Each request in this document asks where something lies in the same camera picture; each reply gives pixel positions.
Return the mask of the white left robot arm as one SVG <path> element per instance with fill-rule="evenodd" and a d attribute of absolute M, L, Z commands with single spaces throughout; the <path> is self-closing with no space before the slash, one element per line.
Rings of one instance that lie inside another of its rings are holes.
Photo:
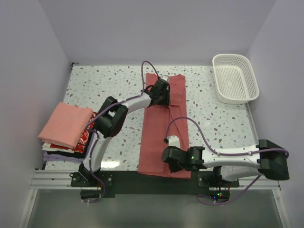
<path fill-rule="evenodd" d="M 112 96 L 106 98 L 92 121 L 95 125 L 88 155 L 79 165 L 78 171 L 70 174 L 71 187 L 101 187 L 105 190 L 110 185 L 99 173 L 110 141 L 121 131 L 128 114 L 154 105 L 170 104 L 169 80 L 168 76 L 158 77 L 155 84 L 144 89 L 141 95 L 122 101 Z"/>

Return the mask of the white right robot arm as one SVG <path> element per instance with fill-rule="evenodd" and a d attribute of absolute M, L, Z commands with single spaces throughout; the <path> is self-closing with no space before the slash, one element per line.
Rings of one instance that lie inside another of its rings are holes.
<path fill-rule="evenodd" d="M 162 153 L 162 161 L 170 172 L 196 173 L 200 187 L 238 186 L 240 178 L 264 176 L 273 181 L 286 181 L 289 177 L 288 151 L 269 140 L 259 140 L 257 145 L 230 148 L 222 151 L 209 147 L 180 148 L 178 137 L 171 136 Z"/>

